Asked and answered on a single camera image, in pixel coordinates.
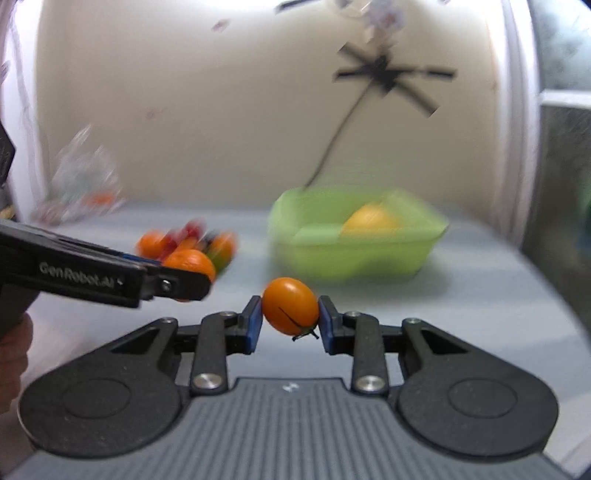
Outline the left hand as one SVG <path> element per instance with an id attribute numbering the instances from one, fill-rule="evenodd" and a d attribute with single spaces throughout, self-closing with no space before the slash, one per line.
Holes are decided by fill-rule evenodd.
<path id="1" fill-rule="evenodd" d="M 28 351 L 33 340 L 33 323 L 24 313 L 0 343 L 0 414 L 10 410 L 21 391 L 21 377 L 28 368 Z"/>

